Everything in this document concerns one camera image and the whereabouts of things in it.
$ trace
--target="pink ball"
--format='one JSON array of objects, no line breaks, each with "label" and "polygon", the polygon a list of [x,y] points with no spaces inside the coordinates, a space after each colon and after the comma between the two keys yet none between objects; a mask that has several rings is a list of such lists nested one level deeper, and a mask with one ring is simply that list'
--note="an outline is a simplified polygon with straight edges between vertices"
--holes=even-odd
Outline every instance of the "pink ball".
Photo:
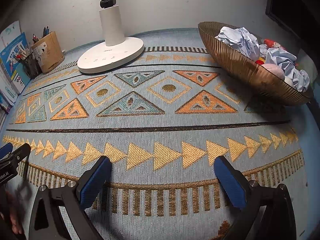
[{"label": "pink ball", "polygon": [[278,65],[266,63],[261,66],[269,70],[271,73],[275,74],[278,78],[284,80],[284,72]]}]

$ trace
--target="blue crumpled paper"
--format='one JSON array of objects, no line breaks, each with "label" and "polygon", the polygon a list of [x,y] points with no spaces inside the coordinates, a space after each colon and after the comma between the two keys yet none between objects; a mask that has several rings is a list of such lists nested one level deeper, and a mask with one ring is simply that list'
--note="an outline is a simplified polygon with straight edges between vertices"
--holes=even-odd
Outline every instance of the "blue crumpled paper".
[{"label": "blue crumpled paper", "polygon": [[222,27],[220,33],[215,38],[253,61],[258,60],[260,57],[260,49],[256,36],[249,33],[244,27],[235,30],[229,27]]},{"label": "blue crumpled paper", "polygon": [[283,48],[269,48],[266,54],[266,62],[276,64],[282,68],[284,75],[290,78],[293,82],[293,87],[299,92],[304,92],[308,89],[310,79],[304,70],[297,70],[294,62],[297,57]]}]

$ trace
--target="bowl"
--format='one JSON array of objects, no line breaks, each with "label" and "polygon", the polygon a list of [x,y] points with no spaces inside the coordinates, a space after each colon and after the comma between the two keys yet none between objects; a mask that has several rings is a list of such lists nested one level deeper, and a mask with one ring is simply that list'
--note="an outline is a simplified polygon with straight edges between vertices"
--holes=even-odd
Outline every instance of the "bowl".
[{"label": "bowl", "polygon": [[[263,66],[217,40],[215,36],[224,26],[232,29],[237,28],[220,22],[201,22],[198,24],[199,33],[207,51],[215,62],[231,76],[249,85],[257,94],[266,96],[281,105],[303,105],[313,98],[310,86],[307,91],[299,92]],[[261,40],[259,36],[255,36],[258,41]]]}]

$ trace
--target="blue patterned rug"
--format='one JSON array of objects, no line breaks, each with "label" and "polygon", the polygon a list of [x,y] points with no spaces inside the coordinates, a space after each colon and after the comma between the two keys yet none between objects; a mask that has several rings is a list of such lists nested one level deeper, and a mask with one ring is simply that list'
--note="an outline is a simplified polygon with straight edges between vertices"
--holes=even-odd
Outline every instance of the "blue patterned rug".
[{"label": "blue patterned rug", "polygon": [[[37,187],[61,187],[106,155],[106,183],[86,212],[104,239],[220,239],[237,213],[221,190],[214,159],[225,155],[248,179],[287,185],[297,237],[306,226],[303,154],[290,116],[228,76],[196,29],[138,35],[144,52],[121,68],[81,74],[77,59],[25,88],[7,117],[3,143],[31,145],[29,163],[10,181],[28,232]],[[62,215],[73,239],[76,233]]]}]

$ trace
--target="black mesh pen holder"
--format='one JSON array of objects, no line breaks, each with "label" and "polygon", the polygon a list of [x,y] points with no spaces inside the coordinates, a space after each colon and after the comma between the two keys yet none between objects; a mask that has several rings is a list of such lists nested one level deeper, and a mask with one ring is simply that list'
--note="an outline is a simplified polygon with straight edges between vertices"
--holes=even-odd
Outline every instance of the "black mesh pen holder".
[{"label": "black mesh pen holder", "polygon": [[20,60],[20,62],[25,66],[25,71],[29,78],[35,78],[40,73],[42,73],[38,61],[36,60],[35,54],[32,52],[25,60]]}]

